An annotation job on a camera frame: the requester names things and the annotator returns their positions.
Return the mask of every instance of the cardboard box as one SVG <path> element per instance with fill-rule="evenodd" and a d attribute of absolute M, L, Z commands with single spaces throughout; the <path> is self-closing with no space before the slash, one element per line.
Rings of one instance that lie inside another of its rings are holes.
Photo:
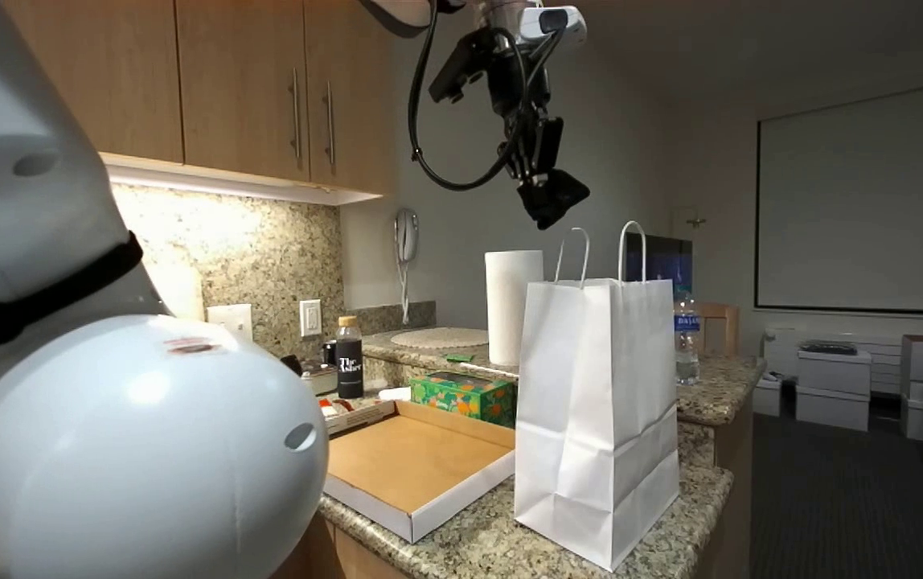
<path fill-rule="evenodd" d="M 516 425 L 517 384 L 431 373 L 413 378 L 413 402 L 459 413 L 491 425 Z"/>
<path fill-rule="evenodd" d="M 397 406 L 398 416 L 330 439 L 326 492 L 404 541 L 451 520 L 516 477 L 516 430 L 466 416 Z"/>

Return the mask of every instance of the electrical outlet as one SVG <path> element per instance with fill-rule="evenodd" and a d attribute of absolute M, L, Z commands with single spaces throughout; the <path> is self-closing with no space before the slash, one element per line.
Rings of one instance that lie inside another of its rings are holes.
<path fill-rule="evenodd" d="M 300 300 L 300 337 L 314 337 L 320 331 L 320 300 Z"/>
<path fill-rule="evenodd" d="M 223 328 L 248 337 L 248 341 L 253 337 L 253 304 L 248 304 L 248 301 L 209 304 L 207 317 L 213 324 L 223 324 Z"/>

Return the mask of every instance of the shopping bag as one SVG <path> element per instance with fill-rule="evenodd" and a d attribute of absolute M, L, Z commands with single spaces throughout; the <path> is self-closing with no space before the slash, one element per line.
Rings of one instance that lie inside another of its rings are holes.
<path fill-rule="evenodd" d="M 554 283 L 527 283 L 517 373 L 516 517 L 603 570 L 680 494 L 673 283 L 623 283 L 627 229 L 617 280 L 584 280 L 584 235 L 581 280 L 561 247 Z"/>

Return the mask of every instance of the cabinet door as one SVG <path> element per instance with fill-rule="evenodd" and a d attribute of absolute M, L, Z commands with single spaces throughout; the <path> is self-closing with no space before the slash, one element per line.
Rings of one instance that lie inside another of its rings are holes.
<path fill-rule="evenodd" d="M 313 180 L 391 194 L 391 35 L 356 0 L 307 3 Z"/>
<path fill-rule="evenodd" d="M 189 163 L 308 176 L 301 0 L 177 0 Z"/>
<path fill-rule="evenodd" d="M 99 150 L 179 162 L 175 0 L 3 0 Z"/>

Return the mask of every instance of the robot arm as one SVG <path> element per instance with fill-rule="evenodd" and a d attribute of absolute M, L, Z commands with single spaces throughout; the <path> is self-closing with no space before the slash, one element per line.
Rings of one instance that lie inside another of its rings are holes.
<path fill-rule="evenodd" d="M 413 155 L 423 173 L 446 191 L 474 191 L 491 180 L 501 168 L 517 180 L 527 214 L 538 229 L 549 229 L 569 205 L 588 197 L 565 170 L 555 170 L 563 120 L 549 116 L 549 89 L 544 69 L 563 46 L 584 40 L 584 20 L 575 6 L 540 6 L 540 0 L 490 0 L 483 26 L 462 35 L 446 63 L 431 79 L 431 100 L 462 100 L 462 88 L 490 78 L 491 110 L 505 122 L 505 140 L 494 163 L 471 182 L 453 182 L 434 173 L 418 145 L 418 93 L 434 41 L 437 14 L 453 14 L 462 0 L 362 0 L 386 29 L 416 35 L 429 32 L 416 72 L 408 103 Z"/>

